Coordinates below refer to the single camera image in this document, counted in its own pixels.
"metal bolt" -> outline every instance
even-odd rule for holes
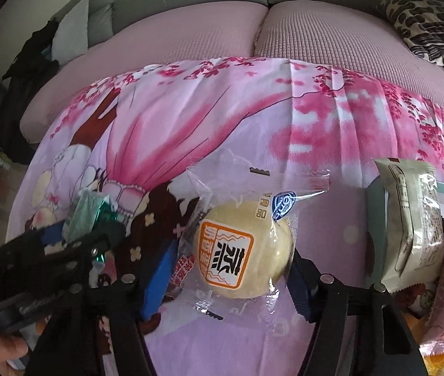
[[[78,265],[78,262],[69,262],[66,264],[66,269],[68,271],[74,270],[77,265]]]
[[[81,284],[73,284],[71,287],[69,287],[69,292],[71,294],[77,294],[83,289],[83,286]]]
[[[135,276],[131,273],[124,274],[123,277],[121,277],[121,281],[125,284],[131,284],[135,281]]]
[[[333,282],[335,281],[335,279],[331,274],[322,274],[319,279],[321,280],[322,283],[325,284],[333,284]]]
[[[387,288],[382,283],[374,284],[373,289],[379,293],[385,293],[387,291]]]

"blue oval brand logo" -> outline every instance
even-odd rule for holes
[[[286,214],[293,208],[296,200],[297,195],[295,192],[290,191],[278,193],[273,198],[273,220],[278,221],[279,219],[285,217]]]

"pink sofa cover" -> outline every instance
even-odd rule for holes
[[[288,1],[266,17],[255,55],[288,57],[363,72],[444,107],[444,69],[410,52],[387,22],[321,1]]]
[[[67,99],[106,76],[177,60],[253,56],[255,35],[267,12],[260,4],[224,1],[136,22],[61,69],[31,101],[20,130],[28,142],[40,142]]]

